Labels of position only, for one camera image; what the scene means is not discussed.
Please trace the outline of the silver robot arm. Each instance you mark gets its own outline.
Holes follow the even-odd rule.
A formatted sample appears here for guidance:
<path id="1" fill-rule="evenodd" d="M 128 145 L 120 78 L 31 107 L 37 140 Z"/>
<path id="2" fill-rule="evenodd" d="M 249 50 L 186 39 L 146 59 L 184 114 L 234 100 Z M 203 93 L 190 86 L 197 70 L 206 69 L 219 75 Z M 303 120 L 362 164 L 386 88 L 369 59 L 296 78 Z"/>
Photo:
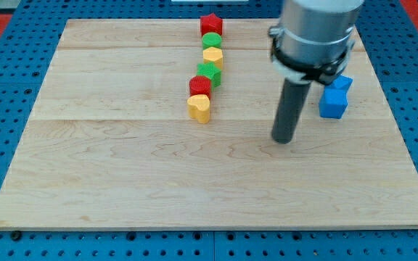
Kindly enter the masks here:
<path id="1" fill-rule="evenodd" d="M 285 80 L 328 85 L 348 65 L 363 0 L 285 0 L 269 28 L 271 62 Z"/>

